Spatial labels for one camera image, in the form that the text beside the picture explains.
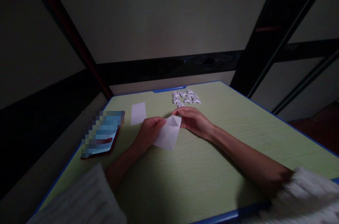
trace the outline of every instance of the beige wall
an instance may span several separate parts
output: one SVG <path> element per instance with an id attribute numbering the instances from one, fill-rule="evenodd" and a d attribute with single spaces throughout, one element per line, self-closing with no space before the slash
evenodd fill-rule
<path id="1" fill-rule="evenodd" d="M 0 109 L 85 68 L 41 0 L 0 7 Z"/>
<path id="2" fill-rule="evenodd" d="M 97 63 L 245 49 L 265 0 L 62 0 Z"/>
<path id="3" fill-rule="evenodd" d="M 26 223 L 81 143 L 88 122 L 106 105 L 100 93 L 0 201 L 2 223 Z"/>
<path id="4" fill-rule="evenodd" d="M 285 121 L 311 117 L 339 99 L 339 59 L 323 71 L 278 116 Z"/>
<path id="5" fill-rule="evenodd" d="M 114 95 L 124 95 L 137 92 L 147 92 L 151 90 L 161 90 L 172 87 L 187 86 L 190 84 L 208 83 L 222 81 L 230 84 L 235 71 L 203 74 L 187 77 L 176 77 L 162 80 L 153 80 L 139 83 L 117 84 L 110 86 Z"/>
<path id="6" fill-rule="evenodd" d="M 339 0 L 316 0 L 289 43 L 339 38 Z"/>
<path id="7" fill-rule="evenodd" d="M 272 111 L 322 59 L 274 63 L 251 100 Z"/>

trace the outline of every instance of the table edge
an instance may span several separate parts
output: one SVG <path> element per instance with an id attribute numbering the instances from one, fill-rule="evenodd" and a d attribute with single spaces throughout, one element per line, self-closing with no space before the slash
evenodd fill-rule
<path id="1" fill-rule="evenodd" d="M 223 84 L 225 84 L 222 81 L 212 81 L 212 82 L 206 82 L 206 83 L 214 83 L 214 82 L 221 82 Z M 146 92 L 154 92 L 154 93 L 159 93 L 159 92 L 167 92 L 167 91 L 172 91 L 172 90 L 178 90 L 178 89 L 185 89 L 187 86 L 181 86 L 181 87 L 173 87 L 173 88 L 165 88 L 165 89 L 161 89 L 161 90 L 153 90 L 153 91 L 146 91 Z M 257 104 L 256 102 L 254 102 L 253 100 L 249 99 L 248 97 L 246 97 L 245 95 L 241 94 L 240 92 L 238 92 L 237 90 L 234 90 L 237 93 L 239 93 L 240 95 L 244 96 L 245 98 L 247 98 L 248 100 L 252 101 L 254 104 L 256 104 L 257 106 L 261 107 L 262 109 L 264 109 L 265 111 L 269 112 L 270 114 L 274 115 L 276 118 L 278 118 L 280 121 L 284 122 L 285 124 L 287 124 L 288 126 L 290 126 L 291 128 L 293 128 L 294 130 L 296 130 L 297 132 L 299 132 L 300 134 L 304 135 L 305 137 L 307 137 L 308 139 L 310 139 L 311 141 L 313 141 L 314 143 L 316 143 L 317 145 L 319 145 L 320 147 L 322 147 L 323 149 L 325 149 L 326 151 L 330 152 L 331 154 L 333 154 L 334 156 L 336 156 L 337 158 L 339 158 L 339 155 L 337 155 L 336 153 L 334 153 L 333 151 L 327 149 L 325 146 L 323 146 L 322 144 L 318 143 L 317 141 L 313 140 L 312 138 L 310 138 L 309 136 L 305 135 L 304 133 L 302 133 L 301 131 L 299 131 L 298 129 L 294 128 L 292 125 L 288 124 L 287 122 L 285 122 L 284 120 L 282 120 L 281 118 L 279 118 L 278 116 L 276 116 L 275 114 L 271 113 L 270 111 L 268 111 L 266 108 L 260 106 L 259 104 Z M 129 93 L 129 94 L 122 94 L 122 95 L 117 95 L 117 96 L 125 96 L 125 95 L 131 95 L 131 94 L 136 94 L 136 93 Z M 110 98 L 110 100 L 107 102 L 107 104 L 105 105 L 105 107 L 103 108 L 103 110 L 105 110 L 105 108 L 107 107 L 107 105 L 109 104 L 109 102 L 117 96 L 113 96 Z M 63 170 L 60 172 L 59 176 L 56 178 L 56 180 L 54 181 L 54 183 L 52 184 L 52 186 L 50 187 L 49 191 L 46 193 L 46 195 L 44 196 L 44 198 L 42 199 L 41 203 L 38 205 L 38 207 L 36 208 L 35 212 L 32 214 L 32 217 L 40 210 L 41 206 L 43 205 L 43 203 L 45 202 L 45 200 L 47 199 L 47 197 L 49 196 L 49 194 L 51 193 L 51 191 L 53 190 L 54 186 L 56 185 L 56 183 L 58 182 L 58 180 L 60 179 L 60 177 L 62 176 L 62 174 L 64 173 L 64 171 L 66 170 L 66 168 L 68 167 L 69 163 L 71 162 L 71 160 L 73 159 L 73 157 L 75 156 L 76 152 L 79 150 L 81 146 L 81 143 L 79 144 L 79 146 L 77 147 L 77 149 L 74 151 L 74 153 L 72 154 L 71 158 L 69 159 L 69 161 L 67 162 L 67 164 L 65 165 L 65 167 L 63 168 Z M 332 181 L 336 184 L 339 184 L 339 177 L 332 179 Z M 192 224 L 219 224 L 222 223 L 224 221 L 230 221 L 232 219 L 236 219 L 239 216 L 247 216 L 251 213 L 255 213 L 257 211 L 260 210 L 265 210 L 267 209 L 269 206 L 271 205 L 270 201 L 269 202 L 263 202 L 263 203 L 258 203 L 258 204 L 254 204 L 254 205 L 250 205 L 250 206 L 246 206 L 246 207 L 242 207 L 236 210 L 232 210 L 226 213 L 222 213 L 216 216 L 212 216 L 209 217 L 207 219 L 203 219 L 203 220 L 199 220 L 197 222 L 193 222 Z"/>

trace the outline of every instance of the white sweater sleeve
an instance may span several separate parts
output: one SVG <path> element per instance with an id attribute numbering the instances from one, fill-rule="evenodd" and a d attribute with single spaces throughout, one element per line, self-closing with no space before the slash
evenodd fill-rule
<path id="1" fill-rule="evenodd" d="M 36 223 L 124 224 L 127 219 L 98 163 L 27 222 Z"/>
<path id="2" fill-rule="evenodd" d="M 339 185 L 302 167 L 250 223 L 339 223 Z"/>

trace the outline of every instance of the table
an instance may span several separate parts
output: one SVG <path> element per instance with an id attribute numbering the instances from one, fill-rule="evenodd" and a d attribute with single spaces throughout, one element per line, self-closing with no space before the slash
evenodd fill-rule
<path id="1" fill-rule="evenodd" d="M 290 169 L 303 166 L 324 177 L 339 177 L 339 158 L 224 83 L 187 86 L 200 98 L 210 121 Z M 81 148 L 47 194 L 45 207 L 101 161 L 107 167 L 134 141 L 141 124 L 130 126 L 132 104 L 145 102 L 147 117 L 168 117 L 176 108 L 168 90 L 113 97 L 105 111 L 124 110 L 115 148 L 108 156 L 81 160 Z M 129 223 L 217 223 L 236 209 L 266 202 L 256 186 L 212 144 L 180 129 L 174 151 L 152 146 L 127 173 L 115 193 Z"/>

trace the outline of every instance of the wooden floor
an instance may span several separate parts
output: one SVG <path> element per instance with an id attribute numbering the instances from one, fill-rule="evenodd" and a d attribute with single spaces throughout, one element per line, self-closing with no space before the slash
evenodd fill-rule
<path id="1" fill-rule="evenodd" d="M 339 155 L 339 102 L 329 105 L 312 118 L 289 124 Z"/>

